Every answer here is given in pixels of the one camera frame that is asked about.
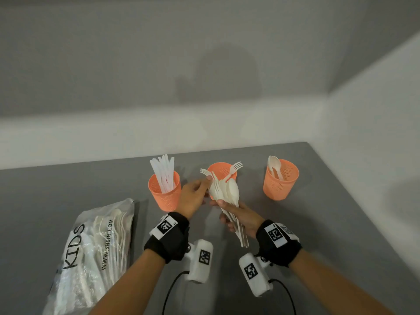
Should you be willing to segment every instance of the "white camera device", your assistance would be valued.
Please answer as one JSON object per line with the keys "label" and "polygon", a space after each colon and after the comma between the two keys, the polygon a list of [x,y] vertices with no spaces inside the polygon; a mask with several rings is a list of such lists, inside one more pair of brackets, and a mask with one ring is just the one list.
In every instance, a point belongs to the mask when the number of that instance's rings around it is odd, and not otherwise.
{"label": "white camera device", "polygon": [[269,283],[268,275],[265,272],[265,268],[269,265],[270,261],[263,257],[255,257],[252,253],[247,253],[239,259],[242,273],[256,297],[273,289],[273,284]]}
{"label": "white camera device", "polygon": [[211,260],[213,258],[213,244],[200,239],[194,243],[188,243],[184,255],[189,259],[189,274],[187,281],[205,283],[210,274]]}

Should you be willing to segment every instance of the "black wristband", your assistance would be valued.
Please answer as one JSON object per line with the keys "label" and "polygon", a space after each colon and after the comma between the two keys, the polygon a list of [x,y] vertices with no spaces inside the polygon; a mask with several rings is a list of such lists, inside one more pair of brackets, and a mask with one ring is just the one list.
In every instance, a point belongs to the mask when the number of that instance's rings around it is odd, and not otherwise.
{"label": "black wristband", "polygon": [[168,213],[176,222],[176,226],[171,228],[164,237],[158,240],[155,236],[150,236],[144,245],[144,249],[150,249],[159,254],[168,264],[171,260],[182,260],[188,247],[189,221],[178,212]]}
{"label": "black wristband", "polygon": [[[292,240],[289,235],[277,225],[273,227],[274,230],[267,232],[265,228],[273,224],[275,223],[271,220],[266,220],[258,228],[256,238],[260,244],[260,251],[257,256],[262,256],[274,264],[289,267],[289,263],[293,261],[302,249],[302,245],[299,241]],[[281,241],[282,238],[286,240],[286,243],[282,244],[280,247],[276,247],[275,241]]]}

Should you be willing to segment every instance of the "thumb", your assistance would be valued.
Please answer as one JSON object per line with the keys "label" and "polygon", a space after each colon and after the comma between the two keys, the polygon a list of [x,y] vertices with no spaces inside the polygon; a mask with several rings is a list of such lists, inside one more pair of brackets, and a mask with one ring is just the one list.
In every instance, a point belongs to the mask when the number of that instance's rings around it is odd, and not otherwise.
{"label": "thumb", "polygon": [[201,180],[201,185],[200,185],[200,187],[197,189],[197,192],[199,193],[199,194],[202,194],[202,196],[204,196],[205,195],[205,193],[206,193],[206,191],[207,191],[207,189],[209,189],[210,188],[210,186],[211,186],[211,182],[212,182],[212,177],[210,177],[210,176],[208,176],[207,178],[205,178],[205,179],[202,179]]}
{"label": "thumb", "polygon": [[243,210],[239,209],[238,207],[231,205],[230,203],[227,203],[226,201],[223,200],[217,200],[217,204],[224,210],[226,210],[227,212],[233,213],[234,215],[236,215],[238,218],[241,217]]}

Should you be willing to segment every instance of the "perforated orange cup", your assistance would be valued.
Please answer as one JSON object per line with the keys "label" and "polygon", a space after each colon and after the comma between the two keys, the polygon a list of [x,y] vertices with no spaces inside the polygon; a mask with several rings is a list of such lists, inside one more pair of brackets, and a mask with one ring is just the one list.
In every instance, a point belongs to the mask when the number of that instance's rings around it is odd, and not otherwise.
{"label": "perforated orange cup", "polygon": [[157,205],[161,210],[166,212],[176,209],[179,196],[181,195],[181,183],[179,182],[179,174],[176,171],[173,172],[173,183],[175,184],[175,188],[167,193],[162,193],[160,190],[156,175],[151,176],[148,183],[149,190],[155,198]]}
{"label": "perforated orange cup", "polygon": [[274,177],[267,167],[265,171],[264,185],[262,190],[271,200],[284,200],[299,177],[299,170],[290,161],[279,159],[281,162],[280,172],[284,180]]}
{"label": "perforated orange cup", "polygon": [[[222,180],[229,174],[231,167],[232,165],[229,163],[214,163],[207,170],[210,172],[214,171],[217,179]],[[236,176],[237,173],[234,173],[231,178],[236,180]]]}

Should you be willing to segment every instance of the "gray table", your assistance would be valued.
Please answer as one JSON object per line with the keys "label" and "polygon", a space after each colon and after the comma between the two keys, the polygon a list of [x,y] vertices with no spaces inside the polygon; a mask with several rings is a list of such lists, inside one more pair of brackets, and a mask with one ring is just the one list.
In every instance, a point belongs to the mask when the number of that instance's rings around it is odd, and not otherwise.
{"label": "gray table", "polygon": [[[288,198],[268,199],[262,191],[268,155],[292,161],[300,170]],[[398,314],[418,314],[420,284],[357,203],[307,143],[178,154],[181,181],[201,178],[200,168],[218,161],[245,165],[238,172],[241,198],[262,216],[282,222],[303,246],[340,270]],[[39,314],[53,280],[68,232],[77,215],[125,198],[138,199],[134,236],[138,257],[147,233],[162,216],[148,188],[151,157],[65,164],[0,171],[0,300],[3,314]],[[191,221],[190,240],[214,245],[211,278],[206,284],[179,281],[167,314],[292,314],[281,286],[255,298],[238,266],[248,252],[236,235],[218,221],[219,210],[204,206]],[[257,243],[251,241],[251,251]],[[147,314],[159,314],[175,276],[186,269],[172,262],[150,300]],[[284,281],[297,313],[326,314],[307,289],[286,268],[269,268]]]}

